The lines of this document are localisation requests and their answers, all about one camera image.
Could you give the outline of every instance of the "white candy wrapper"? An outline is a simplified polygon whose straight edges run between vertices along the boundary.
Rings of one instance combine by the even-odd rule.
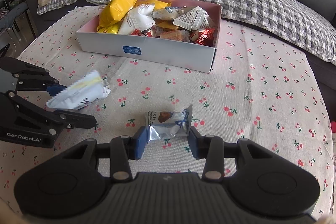
[[[173,24],[189,31],[196,31],[198,29],[211,28],[214,26],[208,13],[199,6],[174,19]]]
[[[46,106],[57,109],[80,109],[98,99],[106,98],[110,92],[98,71],[94,70],[56,94]]]
[[[155,21],[149,17],[153,12],[154,7],[154,4],[141,4],[138,7],[131,9],[124,18],[118,34],[131,34],[136,29],[140,31],[150,29],[155,24]]]

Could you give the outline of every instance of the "white box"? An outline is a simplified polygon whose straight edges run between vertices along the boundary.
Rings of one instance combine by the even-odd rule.
[[[209,73],[215,59],[221,23],[221,6],[197,0],[160,0],[172,2],[172,7],[200,6],[215,23],[214,47],[136,35],[97,33],[99,17],[95,16],[77,32],[78,42],[85,52],[124,56]]]

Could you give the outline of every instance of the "cherry print tablecloth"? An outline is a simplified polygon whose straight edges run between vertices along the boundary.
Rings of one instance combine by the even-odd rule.
[[[19,211],[13,186],[23,172],[86,138],[102,143],[133,135],[145,125],[144,115],[150,110],[181,111],[193,104],[193,125],[202,135],[216,134],[226,142],[250,138],[315,175],[321,195],[313,216],[329,213],[334,174],[330,122],[303,52],[225,20],[210,74],[83,52],[75,31],[96,14],[97,7],[69,12],[19,57],[47,68],[62,85],[98,70],[112,91],[81,110],[95,115],[94,128],[64,130],[53,149],[0,142],[0,197],[13,210]],[[46,92],[19,94],[44,108],[50,98]],[[150,142],[143,158],[130,165],[134,175],[138,171],[201,173],[204,160],[195,160],[181,137]],[[99,171],[109,174],[107,160],[101,161]],[[234,172],[234,161],[226,160],[225,175]]]

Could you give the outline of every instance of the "chocolate candy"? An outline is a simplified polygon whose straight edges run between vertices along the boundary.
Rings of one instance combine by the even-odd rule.
[[[188,136],[193,105],[181,112],[149,111],[146,115],[147,139],[160,140]]]
[[[199,45],[213,47],[215,28],[198,29],[190,35],[190,40]]]

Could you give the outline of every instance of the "white snack wrapper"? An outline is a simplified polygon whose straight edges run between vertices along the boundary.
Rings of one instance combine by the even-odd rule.
[[[162,20],[172,20],[184,15],[184,13],[185,9],[183,9],[183,7],[165,7],[153,12],[151,17]]]
[[[80,109],[98,99],[106,98],[110,92],[98,71],[94,70],[52,97],[46,106],[57,109]]]
[[[214,26],[208,13],[199,6],[194,7],[184,15],[174,19],[173,24],[189,31],[196,31],[201,28],[211,28]]]
[[[118,34],[131,34],[136,29],[139,29],[140,31],[150,29],[155,24],[155,21],[149,17],[153,12],[154,7],[154,4],[141,4],[138,7],[131,9],[124,18]]]

